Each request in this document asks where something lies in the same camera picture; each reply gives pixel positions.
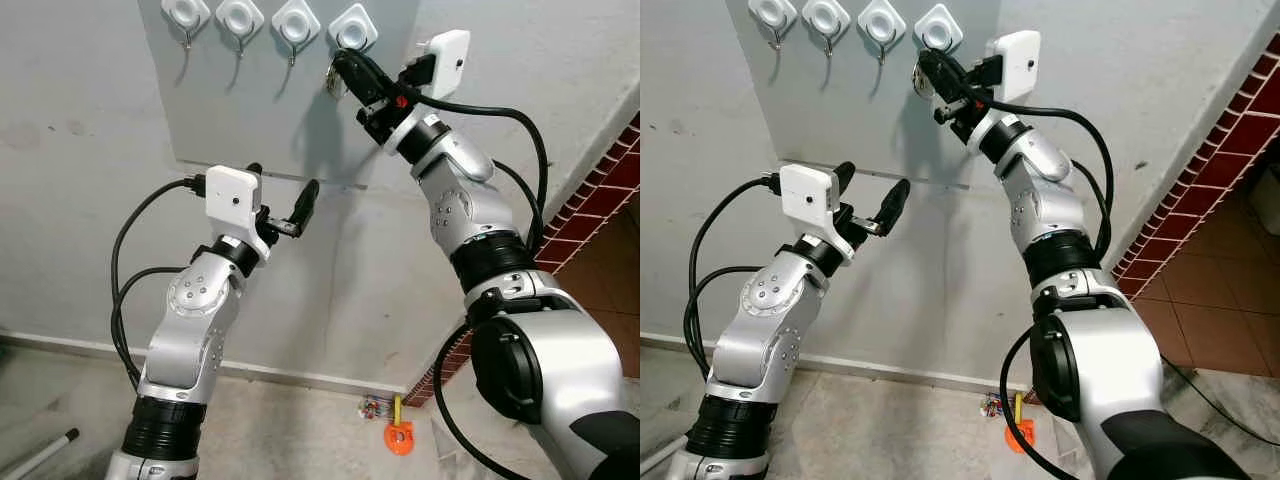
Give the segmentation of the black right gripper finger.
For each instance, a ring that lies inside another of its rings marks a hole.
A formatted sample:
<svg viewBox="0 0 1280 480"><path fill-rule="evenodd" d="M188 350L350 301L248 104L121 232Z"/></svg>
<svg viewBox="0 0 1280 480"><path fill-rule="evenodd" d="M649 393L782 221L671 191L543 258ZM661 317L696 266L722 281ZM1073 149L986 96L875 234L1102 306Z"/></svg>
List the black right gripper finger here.
<svg viewBox="0 0 1280 480"><path fill-rule="evenodd" d="M954 76L945 52L919 52L915 65L915 93L922 99L956 100Z"/></svg>
<svg viewBox="0 0 1280 480"><path fill-rule="evenodd" d="M353 93L394 93L396 82L365 52L346 49L346 87Z"/></svg>
<svg viewBox="0 0 1280 480"><path fill-rule="evenodd" d="M372 68L362 52L337 52L332 67L362 106L372 104Z"/></svg>
<svg viewBox="0 0 1280 480"><path fill-rule="evenodd" d="M959 93L979 87L955 58L933 47L928 49L928 83L937 93Z"/></svg>

